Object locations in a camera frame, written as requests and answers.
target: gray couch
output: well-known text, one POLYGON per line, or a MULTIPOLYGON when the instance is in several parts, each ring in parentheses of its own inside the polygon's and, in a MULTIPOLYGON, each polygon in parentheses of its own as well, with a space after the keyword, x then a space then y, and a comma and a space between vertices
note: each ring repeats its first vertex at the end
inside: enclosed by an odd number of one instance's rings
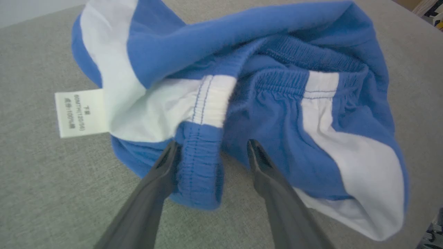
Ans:
MULTIPOLYGON (((166 0, 189 23, 291 2, 166 0)), ((410 206, 403 230, 382 243, 313 214, 338 249, 412 249, 443 199, 443 34, 392 1, 358 4, 375 23, 389 67, 410 206)), ((91 248, 139 181, 114 157, 107 134, 59 139, 54 92, 94 88, 70 51, 81 9, 0 29, 0 248, 91 248)), ((223 157, 221 208, 203 212, 166 201, 156 248, 273 248, 249 173, 223 157)))

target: white wall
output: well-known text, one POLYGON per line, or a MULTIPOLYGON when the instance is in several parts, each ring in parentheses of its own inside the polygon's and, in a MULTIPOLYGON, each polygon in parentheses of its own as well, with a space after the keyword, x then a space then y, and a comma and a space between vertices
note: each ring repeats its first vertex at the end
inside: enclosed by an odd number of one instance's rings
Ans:
POLYGON ((86 2, 87 0, 0 0, 0 28, 86 2))

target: white stripe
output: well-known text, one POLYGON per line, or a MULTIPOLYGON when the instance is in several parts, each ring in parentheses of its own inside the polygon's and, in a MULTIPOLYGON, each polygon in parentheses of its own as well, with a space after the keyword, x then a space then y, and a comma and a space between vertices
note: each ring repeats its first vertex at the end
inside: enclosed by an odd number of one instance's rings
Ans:
MULTIPOLYGON (((309 91, 337 89, 338 73, 310 72, 309 91)), ((404 219, 404 182, 400 162, 389 146, 332 128, 332 98, 304 98, 303 128, 336 162, 344 187, 355 200, 314 199, 296 189, 309 207, 339 220, 371 239, 396 233, 404 219)))
POLYGON ((229 98, 234 90, 237 79, 227 75, 207 76, 203 80, 197 104, 195 117, 197 124, 208 124, 223 127, 228 109, 229 98))
POLYGON ((80 18, 83 43, 101 73, 110 133, 128 141, 162 142, 174 137, 183 121, 222 127, 234 77, 167 79, 149 91, 139 82, 127 52, 137 3, 92 0, 80 18))

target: seam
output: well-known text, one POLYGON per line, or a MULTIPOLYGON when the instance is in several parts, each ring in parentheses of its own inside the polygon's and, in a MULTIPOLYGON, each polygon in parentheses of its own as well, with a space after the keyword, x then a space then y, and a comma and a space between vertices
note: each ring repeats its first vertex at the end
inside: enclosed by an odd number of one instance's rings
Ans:
MULTIPOLYGON (((281 54, 281 53, 276 52, 276 51, 274 51, 274 50, 272 50, 270 48, 266 49, 266 52, 269 52, 269 53, 273 54, 274 56, 279 57, 280 59, 282 59, 282 60, 284 60, 286 62, 289 62, 289 63, 296 62, 296 64, 299 65, 299 66, 304 66, 304 67, 308 67, 309 66, 308 63, 304 63, 303 61, 298 60, 294 56, 290 56, 290 55, 287 55, 287 54, 281 54)), ((335 65, 330 65, 330 68, 332 70, 339 71, 339 68, 337 66, 335 66, 335 65)))
POLYGON ((208 84, 208 90, 206 90, 206 96, 205 96, 205 100, 203 101, 203 108, 202 108, 202 119, 200 120, 200 125, 203 124, 203 117, 205 116, 205 107, 206 107, 206 101, 208 99, 208 95, 209 95, 209 88, 211 88, 211 84, 212 84, 212 80, 214 79, 214 76, 212 75, 211 80, 209 81, 208 84))
MULTIPOLYGON (((202 86, 205 84, 205 81, 207 80, 207 78, 208 77, 205 77, 205 79, 203 80, 203 82, 202 82, 202 84, 200 85, 200 89, 199 89, 199 93, 197 94, 197 102, 198 102, 198 97, 199 97, 199 95, 200 95, 200 90, 201 90, 201 88, 202 88, 202 86)), ((205 110, 205 106, 206 106, 206 101, 207 101, 207 98, 208 98, 208 92, 209 92, 209 88, 210 88, 210 86, 211 86, 211 83, 212 83, 212 80, 214 79, 214 76, 212 75, 211 76, 211 79, 210 79, 210 81, 209 81, 209 84, 208 84, 208 89, 207 89, 207 91, 206 91, 206 96, 205 96, 205 99, 204 99, 204 101, 203 101, 203 107, 202 107, 202 119, 200 120, 200 125, 199 125, 199 127, 198 127, 198 130, 197 130, 197 136, 196 136, 196 138, 195 138, 195 142, 193 143, 193 145, 194 145, 194 153, 193 153, 193 155, 192 155, 192 163, 191 163, 191 165, 190 165, 190 177, 189 177, 189 199, 190 200, 193 200, 193 198, 192 198, 192 178, 193 178, 193 176, 194 176, 194 166, 195 166, 195 155, 197 154, 197 144, 198 144, 198 138, 200 137, 200 130, 201 130, 201 128, 202 128, 202 124, 203 124, 203 117, 204 117, 204 110, 205 110)), ((197 102, 196 102, 196 104, 195 104, 195 107, 194 107, 194 114, 195 114, 195 111, 196 111, 196 109, 197 109, 197 102)))
POLYGON ((332 98, 334 98, 335 96, 333 96, 333 97, 302 97, 302 98, 304 98, 304 99, 332 99, 332 98))
MULTIPOLYGON (((197 110, 198 98, 200 97, 200 93, 202 91, 202 87, 205 83, 206 78, 207 78, 207 76, 203 77, 202 83, 200 84, 200 87, 198 88, 197 97, 195 98, 195 104, 194 104, 194 113, 192 114, 192 119, 191 119, 192 123, 194 123, 194 120, 195 120, 195 113, 197 110)), ((192 139, 192 134, 194 134, 193 125, 191 126, 191 129, 190 129, 190 138, 191 139, 192 139)), ((191 155, 190 145, 186 146, 185 155, 187 155, 187 156, 191 155)), ((188 193, 190 200, 191 200, 191 192, 192 192, 192 176, 194 174, 194 162, 195 162, 195 155, 192 155, 192 163, 190 164, 189 193, 188 193)))
POLYGON ((331 91, 304 91, 305 93, 332 93, 336 92, 337 90, 331 90, 331 91))

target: white label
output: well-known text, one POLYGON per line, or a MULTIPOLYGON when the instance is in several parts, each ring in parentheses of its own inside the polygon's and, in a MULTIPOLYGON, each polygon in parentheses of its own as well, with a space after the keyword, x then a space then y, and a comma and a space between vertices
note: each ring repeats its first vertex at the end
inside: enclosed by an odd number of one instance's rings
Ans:
POLYGON ((55 93, 60 137, 108 132, 103 89, 55 93))

